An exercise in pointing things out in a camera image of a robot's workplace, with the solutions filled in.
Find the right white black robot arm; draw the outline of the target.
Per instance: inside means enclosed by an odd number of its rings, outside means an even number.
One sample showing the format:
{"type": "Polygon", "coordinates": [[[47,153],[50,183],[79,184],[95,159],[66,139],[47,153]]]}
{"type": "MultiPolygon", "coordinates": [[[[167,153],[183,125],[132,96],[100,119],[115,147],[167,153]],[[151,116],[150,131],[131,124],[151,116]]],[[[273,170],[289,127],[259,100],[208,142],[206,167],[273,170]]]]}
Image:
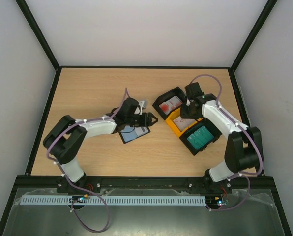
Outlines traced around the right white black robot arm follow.
{"type": "Polygon", "coordinates": [[[237,120],[219,102],[219,96],[204,94],[199,83],[185,87],[186,102],[180,107],[180,116],[194,119],[196,124],[180,137],[193,155],[203,151],[220,136],[227,140],[224,161],[205,171],[203,186],[213,193],[225,180],[239,177],[245,169],[256,168],[255,175],[263,170],[261,132],[256,127],[237,120]]]}

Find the black card holder wallet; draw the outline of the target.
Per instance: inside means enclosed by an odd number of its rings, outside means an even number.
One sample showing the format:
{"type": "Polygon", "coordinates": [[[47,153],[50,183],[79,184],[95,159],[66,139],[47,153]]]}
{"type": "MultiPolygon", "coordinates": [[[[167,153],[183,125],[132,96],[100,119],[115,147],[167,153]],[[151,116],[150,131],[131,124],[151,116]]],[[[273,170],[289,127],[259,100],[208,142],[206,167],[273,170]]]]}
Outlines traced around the black card holder wallet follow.
{"type": "Polygon", "coordinates": [[[146,134],[150,133],[148,127],[131,127],[125,126],[125,128],[119,132],[120,138],[124,144],[136,140],[146,134]]]}

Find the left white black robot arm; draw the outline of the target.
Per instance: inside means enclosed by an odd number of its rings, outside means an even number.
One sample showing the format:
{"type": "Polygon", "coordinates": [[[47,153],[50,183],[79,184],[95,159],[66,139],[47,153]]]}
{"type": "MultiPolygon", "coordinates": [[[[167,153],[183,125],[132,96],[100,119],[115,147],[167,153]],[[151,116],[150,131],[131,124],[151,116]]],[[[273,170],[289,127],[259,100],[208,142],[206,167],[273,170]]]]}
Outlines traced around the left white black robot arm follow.
{"type": "Polygon", "coordinates": [[[43,140],[43,146],[47,150],[46,157],[58,166],[68,185],[79,191],[89,192],[85,189],[86,174],[77,160],[83,141],[99,135],[120,133],[127,126],[134,130],[153,126],[158,118],[151,112],[144,112],[146,107],[145,100],[126,98],[119,107],[98,118],[74,119],[65,115],[43,140]]]}

